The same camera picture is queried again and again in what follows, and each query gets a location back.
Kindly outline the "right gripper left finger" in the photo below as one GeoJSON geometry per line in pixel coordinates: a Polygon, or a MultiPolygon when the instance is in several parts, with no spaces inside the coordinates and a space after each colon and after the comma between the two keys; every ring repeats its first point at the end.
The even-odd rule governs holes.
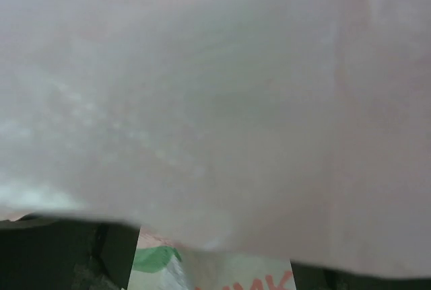
{"type": "Polygon", "coordinates": [[[139,230],[26,215],[1,220],[1,288],[126,289],[139,230]]]}

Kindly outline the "pink plastic bag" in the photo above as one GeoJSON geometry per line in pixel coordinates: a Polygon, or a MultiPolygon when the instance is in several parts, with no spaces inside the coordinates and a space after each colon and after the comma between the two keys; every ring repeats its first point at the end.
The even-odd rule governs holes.
{"type": "Polygon", "coordinates": [[[1,0],[1,218],[430,277],[430,0],[1,0]]]}

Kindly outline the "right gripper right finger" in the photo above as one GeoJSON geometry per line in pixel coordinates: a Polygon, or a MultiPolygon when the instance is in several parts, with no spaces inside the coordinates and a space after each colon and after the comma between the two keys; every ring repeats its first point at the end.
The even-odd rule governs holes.
{"type": "Polygon", "coordinates": [[[299,290],[430,290],[430,279],[385,279],[291,261],[299,290]]]}

